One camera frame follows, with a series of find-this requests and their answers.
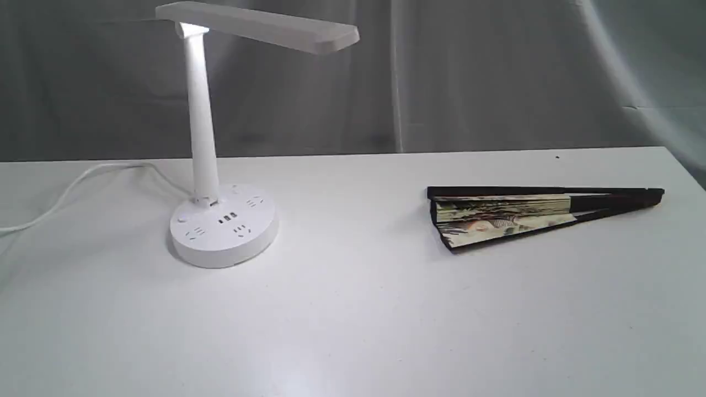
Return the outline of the white desk lamp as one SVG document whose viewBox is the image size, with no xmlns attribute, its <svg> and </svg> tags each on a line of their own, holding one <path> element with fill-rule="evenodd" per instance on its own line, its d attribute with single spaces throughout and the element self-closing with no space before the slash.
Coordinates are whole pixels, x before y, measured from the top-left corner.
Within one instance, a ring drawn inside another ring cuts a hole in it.
<svg viewBox="0 0 706 397">
<path fill-rule="evenodd" d="M 201 2 L 156 7 L 184 45 L 191 131 L 191 196 L 170 218 L 173 247 L 186 263 L 226 269 L 267 249 L 279 231 L 274 201 L 249 184 L 220 184 L 204 37 L 219 31 L 300 52 L 334 53 L 360 40 L 356 26 Z"/>
</svg>

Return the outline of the painted folding paper fan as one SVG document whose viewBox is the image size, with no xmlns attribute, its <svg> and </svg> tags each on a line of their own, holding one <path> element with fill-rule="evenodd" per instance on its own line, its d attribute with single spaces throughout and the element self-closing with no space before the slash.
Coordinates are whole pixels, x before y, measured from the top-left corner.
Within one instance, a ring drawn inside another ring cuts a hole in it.
<svg viewBox="0 0 706 397">
<path fill-rule="evenodd" d="M 461 252 L 657 206 L 661 188 L 429 186 L 430 218 L 443 245 Z"/>
</svg>

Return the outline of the grey backdrop curtain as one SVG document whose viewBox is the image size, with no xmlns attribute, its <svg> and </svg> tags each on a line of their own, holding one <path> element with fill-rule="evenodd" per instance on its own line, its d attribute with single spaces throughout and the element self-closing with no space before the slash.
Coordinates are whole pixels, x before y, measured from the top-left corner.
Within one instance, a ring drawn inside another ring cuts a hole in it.
<svg viewBox="0 0 706 397">
<path fill-rule="evenodd" d="M 161 1 L 3 1 L 2 161 L 191 155 Z M 222 157 L 664 146 L 704 184 L 703 1 L 224 1 L 356 25 L 204 37 Z"/>
</svg>

